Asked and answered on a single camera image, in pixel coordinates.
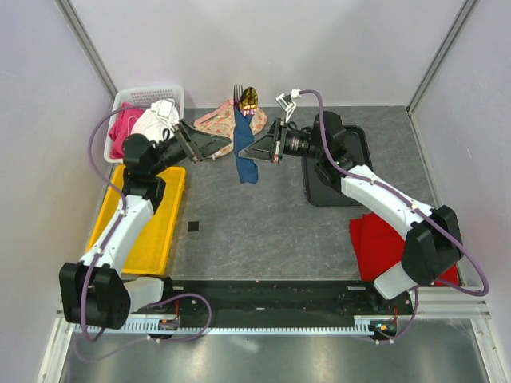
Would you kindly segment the blue paper napkin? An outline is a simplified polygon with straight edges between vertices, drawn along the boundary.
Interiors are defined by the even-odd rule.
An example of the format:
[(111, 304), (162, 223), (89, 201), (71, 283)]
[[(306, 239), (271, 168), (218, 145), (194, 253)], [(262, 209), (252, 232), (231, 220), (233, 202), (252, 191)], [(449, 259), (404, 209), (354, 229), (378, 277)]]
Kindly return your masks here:
[(259, 172), (255, 161), (240, 156), (240, 151), (254, 142), (251, 129), (252, 115), (243, 116), (238, 108), (234, 108), (234, 117), (233, 150), (239, 181), (241, 184), (256, 184), (259, 180)]

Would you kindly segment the iridescent gold spoon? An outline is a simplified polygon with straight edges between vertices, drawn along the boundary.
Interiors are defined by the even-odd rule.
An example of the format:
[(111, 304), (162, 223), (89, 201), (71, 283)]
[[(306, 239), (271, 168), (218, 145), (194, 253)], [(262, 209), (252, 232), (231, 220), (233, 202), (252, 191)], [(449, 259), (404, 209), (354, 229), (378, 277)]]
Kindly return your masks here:
[(241, 95), (239, 109), (243, 116), (254, 115), (258, 109), (258, 94), (254, 87), (247, 87)]

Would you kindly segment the purple metal fork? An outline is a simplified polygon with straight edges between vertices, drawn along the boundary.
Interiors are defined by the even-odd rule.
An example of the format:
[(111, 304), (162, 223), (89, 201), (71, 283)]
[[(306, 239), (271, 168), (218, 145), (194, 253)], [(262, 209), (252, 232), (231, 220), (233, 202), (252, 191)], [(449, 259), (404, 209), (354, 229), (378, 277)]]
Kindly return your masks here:
[(243, 96), (244, 87), (241, 84), (235, 84), (233, 87), (233, 107), (241, 111), (241, 99)]

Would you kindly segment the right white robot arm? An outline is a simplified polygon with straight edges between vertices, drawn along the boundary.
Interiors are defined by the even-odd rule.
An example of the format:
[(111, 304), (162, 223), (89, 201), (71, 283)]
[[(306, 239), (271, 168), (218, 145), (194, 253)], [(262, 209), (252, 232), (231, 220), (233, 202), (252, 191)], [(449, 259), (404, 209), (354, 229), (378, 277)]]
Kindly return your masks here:
[(240, 150), (240, 157), (277, 164), (285, 155), (313, 159), (319, 180), (353, 199), (389, 224), (404, 240), (402, 258), (373, 282), (366, 293), (367, 308), (386, 313), (394, 298), (416, 286), (428, 286), (461, 257), (454, 240), (461, 238), (454, 211), (433, 208), (402, 193), (376, 176), (347, 138), (350, 127), (337, 113), (326, 111), (310, 127), (296, 129), (275, 119), (268, 133)]

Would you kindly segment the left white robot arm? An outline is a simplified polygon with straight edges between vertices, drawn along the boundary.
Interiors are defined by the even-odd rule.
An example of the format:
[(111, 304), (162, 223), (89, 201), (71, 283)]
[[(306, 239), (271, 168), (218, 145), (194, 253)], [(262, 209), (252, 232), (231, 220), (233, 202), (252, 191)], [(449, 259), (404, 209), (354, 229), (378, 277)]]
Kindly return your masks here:
[(150, 306), (166, 314), (175, 294), (160, 277), (143, 276), (125, 282), (122, 268), (141, 231), (161, 206), (166, 188), (160, 174), (185, 158), (202, 161), (231, 140), (200, 132), (181, 120), (160, 142), (136, 133), (123, 144), (122, 188), (113, 217), (90, 250), (77, 263), (59, 271), (63, 314), (67, 322), (118, 330), (128, 316)]

